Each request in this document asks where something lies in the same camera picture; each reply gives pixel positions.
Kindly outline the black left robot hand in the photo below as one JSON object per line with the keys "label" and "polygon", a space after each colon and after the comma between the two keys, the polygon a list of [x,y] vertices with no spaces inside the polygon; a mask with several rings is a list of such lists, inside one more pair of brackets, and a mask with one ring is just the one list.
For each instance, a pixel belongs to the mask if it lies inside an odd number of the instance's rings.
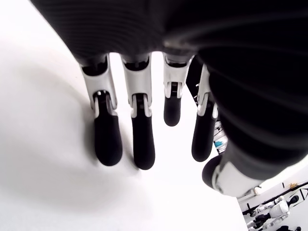
{"label": "black left robot hand", "polygon": [[192,156],[206,185],[240,197],[308,154],[305,0],[35,0],[81,67],[95,153],[122,157],[109,54],[124,67],[135,165],[155,161],[151,53],[164,58],[164,120],[180,119],[194,56],[202,62]]}

